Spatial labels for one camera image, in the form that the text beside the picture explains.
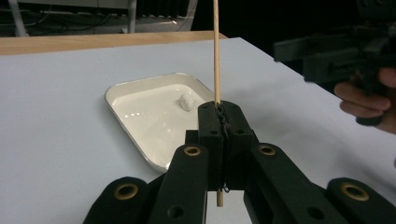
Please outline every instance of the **white surface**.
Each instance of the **white surface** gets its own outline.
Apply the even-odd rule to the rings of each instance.
[[[242,39],[221,40],[220,50],[222,98],[242,107],[262,142],[314,183],[352,177],[396,203],[395,135],[359,126],[336,97]],[[212,89],[212,55],[204,41],[0,57],[0,223],[81,223],[111,181],[158,176],[105,91],[174,72]],[[207,223],[249,223],[240,197],[225,195],[223,209],[209,198]]]
[[[186,74],[124,82],[106,92],[106,101],[121,126],[148,164],[161,173],[184,144],[186,130],[198,129],[198,105],[213,98],[202,82]]]

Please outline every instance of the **screw hole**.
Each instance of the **screw hole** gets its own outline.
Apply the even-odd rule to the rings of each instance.
[[[370,198],[369,194],[364,189],[350,183],[342,184],[341,191],[343,191],[346,196],[356,201],[364,202]]]
[[[114,197],[118,200],[124,201],[132,199],[138,191],[135,184],[121,184],[114,190]]]
[[[308,212],[309,216],[311,216],[314,219],[321,220],[324,218],[323,212],[316,207],[309,207],[306,209],[306,211]]]
[[[201,154],[201,149],[198,147],[186,147],[184,148],[184,153],[188,156],[198,156]]]
[[[260,147],[260,153],[265,156],[274,156],[276,151],[271,147]]]
[[[173,206],[168,209],[168,216],[170,218],[176,219],[176,218],[181,218],[184,215],[183,208],[180,206]]]

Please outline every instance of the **white table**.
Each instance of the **white table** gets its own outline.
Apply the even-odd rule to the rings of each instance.
[[[111,181],[149,168],[106,105],[111,85],[183,72],[213,89],[211,41],[0,56],[0,223],[81,223]],[[362,181],[396,203],[396,136],[242,39],[220,41],[222,99],[314,183]],[[249,223],[241,192],[207,223]]]

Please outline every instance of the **human hand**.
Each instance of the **human hand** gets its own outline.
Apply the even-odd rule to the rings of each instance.
[[[375,127],[396,134],[396,68],[381,68],[378,80],[388,87],[385,96],[367,96],[364,90],[352,82],[337,84],[334,93],[343,100],[340,108],[344,112],[359,118],[375,118],[382,115],[381,123]]]

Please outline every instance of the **brass ring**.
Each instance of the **brass ring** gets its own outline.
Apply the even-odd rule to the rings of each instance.
[[[188,156],[198,156],[201,154],[201,149],[198,147],[186,147],[184,148],[184,153]]]
[[[259,151],[264,156],[274,156],[276,151],[271,147],[259,147]]]
[[[370,196],[366,192],[366,190],[360,188],[359,186],[351,184],[351,183],[343,183],[341,185],[341,191],[343,191],[343,193],[346,196],[348,196],[349,198],[354,199],[356,201],[365,202],[370,199]]]
[[[121,184],[114,190],[114,197],[118,200],[124,201],[132,199],[138,192],[136,184]]]

